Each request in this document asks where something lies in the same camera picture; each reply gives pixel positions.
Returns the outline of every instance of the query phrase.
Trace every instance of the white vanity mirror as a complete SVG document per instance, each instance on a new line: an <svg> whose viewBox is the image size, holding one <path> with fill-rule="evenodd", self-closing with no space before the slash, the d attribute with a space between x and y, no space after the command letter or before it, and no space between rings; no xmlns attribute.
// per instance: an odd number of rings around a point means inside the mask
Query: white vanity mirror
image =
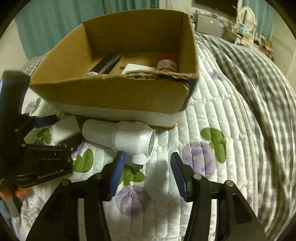
<svg viewBox="0 0 296 241"><path fill-rule="evenodd" d="M237 22L244 24L244 30L248 34L253 34L257 27L257 20L254 12L249 7L242 7L237 13Z"/></svg>

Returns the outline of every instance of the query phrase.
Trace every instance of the open cardboard box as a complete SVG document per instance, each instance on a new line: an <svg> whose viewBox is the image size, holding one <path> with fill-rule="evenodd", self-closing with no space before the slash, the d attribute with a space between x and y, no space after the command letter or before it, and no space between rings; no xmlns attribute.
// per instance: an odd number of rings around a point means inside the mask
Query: open cardboard box
<svg viewBox="0 0 296 241"><path fill-rule="evenodd" d="M85 76L114 52L123 57L109 74ZM177 63L178 73L120 74L128 63L156 67L163 55ZM171 128L182 116L197 78L196 43L188 15L140 9L80 24L49 52L30 87L64 112Z"/></svg>

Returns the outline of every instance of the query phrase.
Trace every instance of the teal curtain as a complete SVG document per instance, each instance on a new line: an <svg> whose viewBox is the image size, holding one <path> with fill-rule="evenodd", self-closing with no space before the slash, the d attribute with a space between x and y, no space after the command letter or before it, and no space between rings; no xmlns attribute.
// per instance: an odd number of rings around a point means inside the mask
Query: teal curtain
<svg viewBox="0 0 296 241"><path fill-rule="evenodd" d="M158 4L158 0L31 0L15 20L26 56L32 59L50 51L83 21Z"/></svg>
<svg viewBox="0 0 296 241"><path fill-rule="evenodd" d="M248 6L253 10L258 20L258 34L263 32L266 39L271 39L275 9L265 0L244 0L243 6Z"/></svg>

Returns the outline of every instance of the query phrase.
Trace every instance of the television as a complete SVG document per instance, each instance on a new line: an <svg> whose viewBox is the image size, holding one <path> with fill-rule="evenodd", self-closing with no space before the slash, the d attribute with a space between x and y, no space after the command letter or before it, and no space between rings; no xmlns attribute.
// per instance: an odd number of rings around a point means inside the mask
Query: television
<svg viewBox="0 0 296 241"><path fill-rule="evenodd" d="M194 0L195 3L205 5L236 18L237 0Z"/></svg>

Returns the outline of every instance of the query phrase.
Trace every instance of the finger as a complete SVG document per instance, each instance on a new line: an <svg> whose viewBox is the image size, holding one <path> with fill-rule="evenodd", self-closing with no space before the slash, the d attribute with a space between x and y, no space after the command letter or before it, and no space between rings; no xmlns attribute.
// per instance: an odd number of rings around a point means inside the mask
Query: finger
<svg viewBox="0 0 296 241"><path fill-rule="evenodd" d="M8 187L4 187L0 189L0 198L2 199L12 199L12 192Z"/></svg>
<svg viewBox="0 0 296 241"><path fill-rule="evenodd" d="M19 199L25 199L28 195L28 188L17 188L17 190L15 191L15 195Z"/></svg>

